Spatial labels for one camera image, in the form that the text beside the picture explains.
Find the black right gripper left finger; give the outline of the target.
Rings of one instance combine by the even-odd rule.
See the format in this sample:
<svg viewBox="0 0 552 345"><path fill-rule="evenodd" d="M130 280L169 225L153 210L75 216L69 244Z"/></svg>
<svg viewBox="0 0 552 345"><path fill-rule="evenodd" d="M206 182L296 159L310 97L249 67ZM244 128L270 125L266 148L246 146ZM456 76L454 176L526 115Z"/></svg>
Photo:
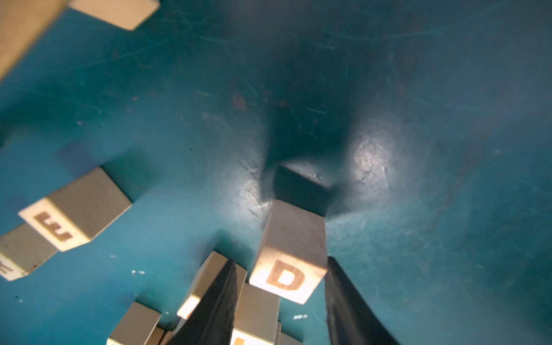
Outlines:
<svg viewBox="0 0 552 345"><path fill-rule="evenodd" d="M237 266L228 260L169 344L230 344L237 307Z"/></svg>

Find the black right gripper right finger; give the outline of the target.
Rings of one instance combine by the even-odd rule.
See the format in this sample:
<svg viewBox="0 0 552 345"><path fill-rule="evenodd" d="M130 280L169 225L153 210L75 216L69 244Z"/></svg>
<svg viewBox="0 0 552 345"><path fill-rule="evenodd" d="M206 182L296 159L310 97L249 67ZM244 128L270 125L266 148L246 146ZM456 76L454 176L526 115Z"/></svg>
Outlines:
<svg viewBox="0 0 552 345"><path fill-rule="evenodd" d="M328 258L324 281L331 344L398 345L334 257Z"/></svg>

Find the wooden block letter D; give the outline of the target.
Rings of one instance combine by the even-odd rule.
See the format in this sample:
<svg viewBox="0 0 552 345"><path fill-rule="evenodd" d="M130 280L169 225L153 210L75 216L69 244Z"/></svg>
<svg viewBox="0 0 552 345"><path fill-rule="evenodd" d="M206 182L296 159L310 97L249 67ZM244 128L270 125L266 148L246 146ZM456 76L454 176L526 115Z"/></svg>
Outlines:
<svg viewBox="0 0 552 345"><path fill-rule="evenodd" d="M303 305L328 270L326 219L274 200L249 283Z"/></svg>

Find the wooden block letter E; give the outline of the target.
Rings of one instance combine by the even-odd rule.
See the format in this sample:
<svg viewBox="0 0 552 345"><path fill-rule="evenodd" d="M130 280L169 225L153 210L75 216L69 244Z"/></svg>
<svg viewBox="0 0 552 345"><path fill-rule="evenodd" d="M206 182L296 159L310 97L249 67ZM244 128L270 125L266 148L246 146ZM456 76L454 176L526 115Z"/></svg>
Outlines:
<svg viewBox="0 0 552 345"><path fill-rule="evenodd" d="M61 252L88 244L132 207L126 195L97 167L18 212Z"/></svg>

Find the wooden block letter R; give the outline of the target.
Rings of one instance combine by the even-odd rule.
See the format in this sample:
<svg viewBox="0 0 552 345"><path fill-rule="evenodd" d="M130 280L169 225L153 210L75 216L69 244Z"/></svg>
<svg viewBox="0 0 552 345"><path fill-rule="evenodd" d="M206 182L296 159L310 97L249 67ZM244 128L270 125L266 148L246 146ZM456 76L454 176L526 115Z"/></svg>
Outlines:
<svg viewBox="0 0 552 345"><path fill-rule="evenodd" d="M33 273L58 253L58 249L29 224L1 235L1 276L8 281Z"/></svg>

